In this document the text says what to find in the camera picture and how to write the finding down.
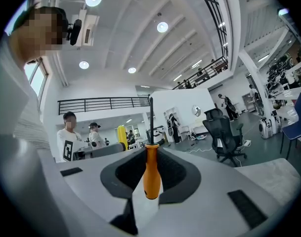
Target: black cap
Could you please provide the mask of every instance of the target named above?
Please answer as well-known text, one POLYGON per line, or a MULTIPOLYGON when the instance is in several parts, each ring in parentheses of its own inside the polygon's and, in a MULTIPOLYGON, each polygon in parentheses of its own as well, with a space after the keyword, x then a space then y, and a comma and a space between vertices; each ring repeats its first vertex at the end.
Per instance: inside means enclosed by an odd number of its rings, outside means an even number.
POLYGON ((101 127, 99 124, 97 124, 97 123, 95 123, 95 122, 92 122, 92 123, 90 124, 90 127, 91 127, 91 126, 97 126, 97 128, 100 128, 100 127, 101 127))

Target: blue chair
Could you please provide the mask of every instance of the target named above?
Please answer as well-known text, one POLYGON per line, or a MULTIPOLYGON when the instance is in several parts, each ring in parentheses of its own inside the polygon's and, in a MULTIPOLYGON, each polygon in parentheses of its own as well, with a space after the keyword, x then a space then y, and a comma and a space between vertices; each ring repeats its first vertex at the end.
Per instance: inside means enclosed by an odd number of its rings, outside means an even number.
POLYGON ((295 123, 293 123, 291 125, 288 125, 288 126, 285 126, 285 127, 282 128, 283 133, 282 133, 282 144, 281 144, 280 154, 282 153, 284 134, 290 140, 290 144, 289 144, 289 149, 288 149, 286 160, 289 157, 289 153, 290 153, 292 141, 293 140, 297 140, 298 138, 301 137, 301 93, 300 93, 299 98, 297 99, 297 101, 295 103, 294 108, 295 108, 296 112, 298 113, 299 121, 297 121, 297 122, 295 122, 295 123))

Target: yellow object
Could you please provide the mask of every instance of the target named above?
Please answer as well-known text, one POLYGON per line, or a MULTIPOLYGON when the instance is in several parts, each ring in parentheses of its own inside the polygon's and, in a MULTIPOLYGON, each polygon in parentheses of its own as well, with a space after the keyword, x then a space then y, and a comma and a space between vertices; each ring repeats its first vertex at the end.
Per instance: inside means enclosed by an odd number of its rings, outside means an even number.
POLYGON ((125 127, 123 127, 122 125, 117 127, 117 135, 119 137, 119 143, 120 142, 124 143, 125 150, 128 150, 129 146, 128 146, 128 143, 127 143, 125 127))
POLYGON ((161 177, 157 169, 157 149, 159 145, 146 144, 147 162, 144 173, 144 191, 148 199, 155 199, 159 195, 161 177))

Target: hair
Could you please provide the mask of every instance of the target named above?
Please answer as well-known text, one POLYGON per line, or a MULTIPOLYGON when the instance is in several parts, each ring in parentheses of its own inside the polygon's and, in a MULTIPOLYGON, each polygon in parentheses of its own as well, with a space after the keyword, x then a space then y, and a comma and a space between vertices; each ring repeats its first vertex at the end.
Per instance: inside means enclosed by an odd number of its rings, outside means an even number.
POLYGON ((35 8, 36 4, 29 7, 27 10, 23 11, 21 15, 16 19, 14 26, 13 26, 13 32, 20 28, 23 25, 26 25, 28 20, 34 19, 35 11, 39 11, 41 14, 46 14, 48 11, 51 14, 57 15, 57 25, 62 26, 62 32, 66 33, 68 31, 68 19, 66 16, 66 12, 58 7, 47 7, 43 6, 40 8, 35 8))
POLYGON ((72 116, 77 118, 76 115, 73 112, 67 112, 63 115, 63 119, 67 119, 68 117, 72 117, 72 116))

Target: white pillar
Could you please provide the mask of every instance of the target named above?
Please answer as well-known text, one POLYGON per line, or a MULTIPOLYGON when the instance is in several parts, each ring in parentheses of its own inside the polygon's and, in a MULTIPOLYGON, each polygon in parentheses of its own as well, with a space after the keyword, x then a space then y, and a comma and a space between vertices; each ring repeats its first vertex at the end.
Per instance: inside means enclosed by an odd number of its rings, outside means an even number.
POLYGON ((146 130, 149 130, 150 129, 150 123, 149 123, 149 120, 148 120, 147 113, 143 113, 142 117, 144 118, 144 121, 145 121, 146 130))
POLYGON ((249 54, 244 49, 239 52, 239 57, 243 61, 243 63, 245 64, 246 68, 248 69, 249 73, 251 74, 251 76, 253 77, 253 79, 255 81, 255 84, 258 88, 258 92, 262 99, 264 115, 267 119, 271 120, 272 131, 273 131, 273 133, 275 133, 275 131, 276 131, 275 119, 271 115, 271 113, 274 109, 273 109, 271 101, 267 99, 265 89, 264 89, 265 86, 263 85, 259 70, 258 70, 257 66, 255 65, 254 61, 252 60, 252 58, 249 56, 249 54))

